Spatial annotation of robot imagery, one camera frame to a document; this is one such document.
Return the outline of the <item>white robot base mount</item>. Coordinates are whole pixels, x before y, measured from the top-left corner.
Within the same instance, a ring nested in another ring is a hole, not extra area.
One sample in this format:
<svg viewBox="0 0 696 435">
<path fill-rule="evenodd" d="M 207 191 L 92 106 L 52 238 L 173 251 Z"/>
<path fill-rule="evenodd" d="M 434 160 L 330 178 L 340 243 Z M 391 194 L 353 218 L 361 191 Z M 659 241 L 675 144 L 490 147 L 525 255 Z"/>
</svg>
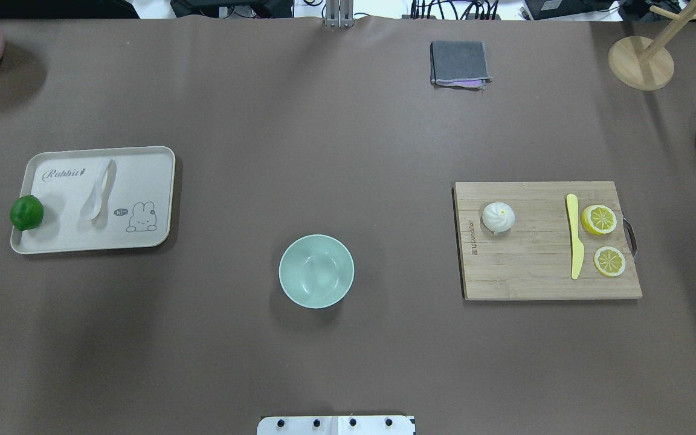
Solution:
<svg viewBox="0 0 696 435">
<path fill-rule="evenodd" d="M 268 416 L 257 424 L 257 434 L 415 434 L 414 416 L 331 415 Z"/>
</svg>

